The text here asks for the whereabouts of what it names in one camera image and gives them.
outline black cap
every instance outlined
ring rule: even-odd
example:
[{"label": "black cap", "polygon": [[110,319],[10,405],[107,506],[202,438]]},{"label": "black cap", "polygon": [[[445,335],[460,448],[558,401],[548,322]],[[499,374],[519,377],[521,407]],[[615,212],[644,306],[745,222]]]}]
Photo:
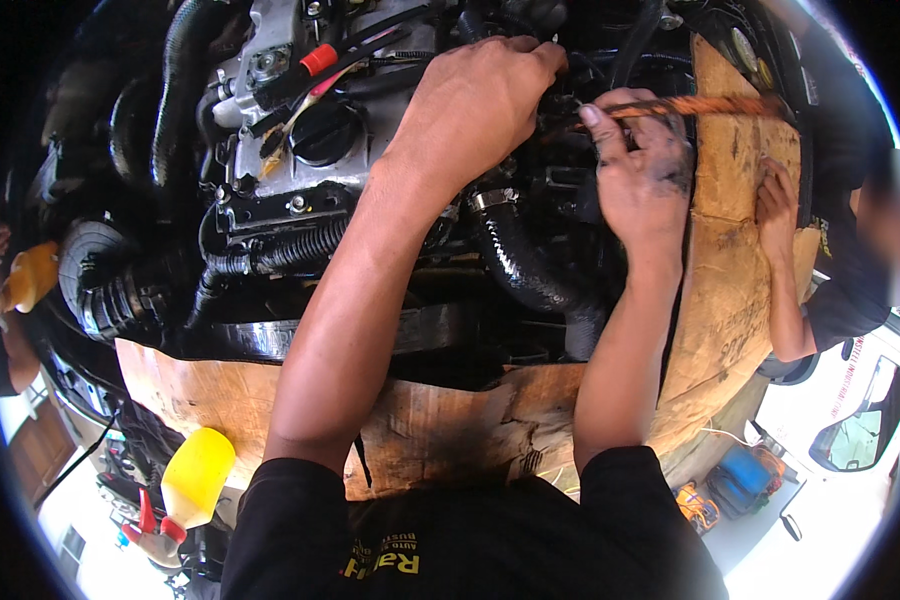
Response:
[{"label": "black cap", "polygon": [[360,129],[360,118],[353,108],[321,101],[296,118],[289,132],[289,145],[301,162],[325,167],[347,155]]}]

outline dirty hand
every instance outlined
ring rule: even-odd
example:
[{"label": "dirty hand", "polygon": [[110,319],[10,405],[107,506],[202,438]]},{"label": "dirty hand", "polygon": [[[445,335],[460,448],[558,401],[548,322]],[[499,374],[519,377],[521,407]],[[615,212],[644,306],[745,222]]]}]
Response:
[{"label": "dirty hand", "polygon": [[760,246],[772,266],[787,265],[794,257],[794,232],[797,230],[797,193],[787,168],[772,158],[761,164],[767,175],[756,191],[756,225]]},{"label": "dirty hand", "polygon": [[[437,56],[384,158],[425,178],[441,192],[434,196],[456,194],[530,137],[540,96],[565,66],[562,47],[528,35],[496,35]],[[434,218],[446,200],[432,207]]]},{"label": "dirty hand", "polygon": [[627,150],[624,128],[601,109],[655,98],[647,89],[620,87],[579,110],[597,144],[600,210],[623,242],[631,266],[660,259],[680,264],[690,203],[690,148],[680,117],[637,117],[623,120],[638,147]]}]

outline black sleeve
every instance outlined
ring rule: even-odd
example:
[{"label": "black sleeve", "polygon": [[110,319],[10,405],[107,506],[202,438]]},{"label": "black sleeve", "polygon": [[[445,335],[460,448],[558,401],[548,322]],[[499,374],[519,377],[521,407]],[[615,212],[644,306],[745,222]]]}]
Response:
[{"label": "black sleeve", "polygon": [[876,330],[890,316],[890,307],[851,294],[832,280],[819,284],[806,309],[818,353]]},{"label": "black sleeve", "polygon": [[316,462],[269,460],[240,505],[220,597],[324,597],[352,545],[340,476]]},{"label": "black sleeve", "polygon": [[707,546],[677,506],[648,446],[604,450],[579,477],[579,504],[653,582],[654,598],[727,598]]}]

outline hose clamp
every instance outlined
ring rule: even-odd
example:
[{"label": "hose clamp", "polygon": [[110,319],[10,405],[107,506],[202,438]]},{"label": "hose clamp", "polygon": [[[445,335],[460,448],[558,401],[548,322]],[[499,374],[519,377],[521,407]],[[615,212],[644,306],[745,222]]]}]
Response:
[{"label": "hose clamp", "polygon": [[503,189],[491,189],[479,194],[474,194],[470,198],[470,209],[474,212],[483,212],[494,205],[503,205],[504,203],[515,203],[520,194],[513,187],[504,187]]}]

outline black t-shirt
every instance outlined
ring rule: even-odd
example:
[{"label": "black t-shirt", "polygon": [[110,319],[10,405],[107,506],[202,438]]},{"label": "black t-shirt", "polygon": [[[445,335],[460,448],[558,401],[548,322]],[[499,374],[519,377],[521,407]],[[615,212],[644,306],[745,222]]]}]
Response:
[{"label": "black t-shirt", "polygon": [[890,316],[888,270],[857,237],[853,211],[845,203],[829,214],[831,220],[821,223],[816,270],[830,279],[806,303],[818,353],[876,330]]},{"label": "black t-shirt", "polygon": [[800,59],[816,84],[812,213],[823,220],[816,269],[830,278],[806,304],[821,353],[879,328],[890,314],[888,270],[857,237],[850,198],[893,138],[874,93],[817,23],[800,39]]},{"label": "black t-shirt", "polygon": [[577,505],[539,477],[349,503],[330,469],[264,462],[223,598],[726,598],[654,451],[614,448]]}]

